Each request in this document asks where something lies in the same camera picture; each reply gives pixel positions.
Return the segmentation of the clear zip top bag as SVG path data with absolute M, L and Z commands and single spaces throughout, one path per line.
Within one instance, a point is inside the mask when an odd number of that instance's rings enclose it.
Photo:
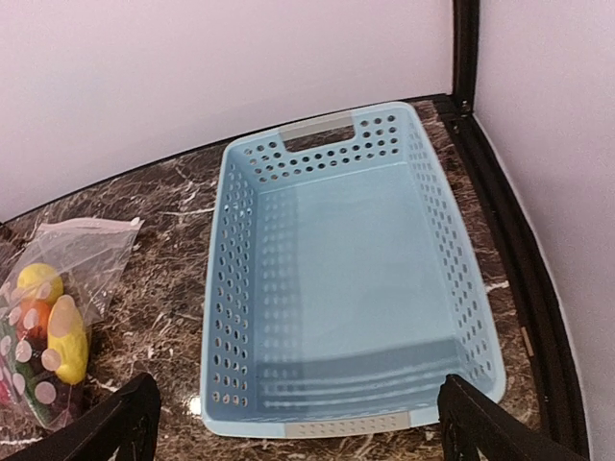
M 41 224 L 1 279 L 1 402 L 55 431 L 82 412 L 92 327 L 101 322 L 142 221 Z

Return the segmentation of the orange fruit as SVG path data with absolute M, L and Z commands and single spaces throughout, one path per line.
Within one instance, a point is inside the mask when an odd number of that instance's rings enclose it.
M 26 299 L 21 302 L 20 311 L 17 323 L 18 337 L 45 340 L 51 306 L 42 300 Z

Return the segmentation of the red apple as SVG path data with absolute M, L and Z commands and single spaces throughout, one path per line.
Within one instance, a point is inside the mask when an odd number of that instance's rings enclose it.
M 4 406 L 14 405 L 12 375 L 4 365 L 1 365 L 0 369 L 0 401 Z

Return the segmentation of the black front rail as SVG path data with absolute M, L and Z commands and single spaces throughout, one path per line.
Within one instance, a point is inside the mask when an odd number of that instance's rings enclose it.
M 533 232 L 474 116 L 458 111 L 447 95 L 433 101 L 478 193 L 521 326 L 529 335 L 542 430 L 587 458 L 590 450 L 578 374 L 554 286 Z

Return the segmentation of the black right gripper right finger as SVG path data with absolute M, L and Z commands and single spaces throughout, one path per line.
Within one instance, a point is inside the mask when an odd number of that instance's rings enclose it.
M 459 375 L 437 397 L 446 460 L 580 460 L 570 449 L 518 422 Z

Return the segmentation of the light blue perforated basket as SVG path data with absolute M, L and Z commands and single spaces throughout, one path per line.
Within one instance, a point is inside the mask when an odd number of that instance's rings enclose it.
M 416 110 L 232 142 L 209 243 L 206 427 L 299 439 L 431 425 L 449 375 L 504 395 L 480 267 Z

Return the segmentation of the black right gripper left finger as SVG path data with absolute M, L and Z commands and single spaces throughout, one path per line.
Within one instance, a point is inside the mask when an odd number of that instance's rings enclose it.
M 160 390 L 148 373 L 132 378 L 76 422 L 10 460 L 152 460 L 160 423 Z

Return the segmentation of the green cucumber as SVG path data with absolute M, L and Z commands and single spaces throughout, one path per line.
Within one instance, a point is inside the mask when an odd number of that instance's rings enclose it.
M 2 321 L 1 377 L 7 387 L 8 406 L 39 425 L 47 426 L 50 409 L 35 396 L 35 388 L 44 378 L 44 374 L 36 372 L 35 366 L 29 362 L 22 363 L 15 358 L 17 343 L 14 328 Z

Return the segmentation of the black frame post right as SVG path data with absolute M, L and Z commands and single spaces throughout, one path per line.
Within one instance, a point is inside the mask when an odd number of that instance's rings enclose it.
M 474 112 L 479 60 L 480 0 L 454 0 L 452 98 L 462 114 Z

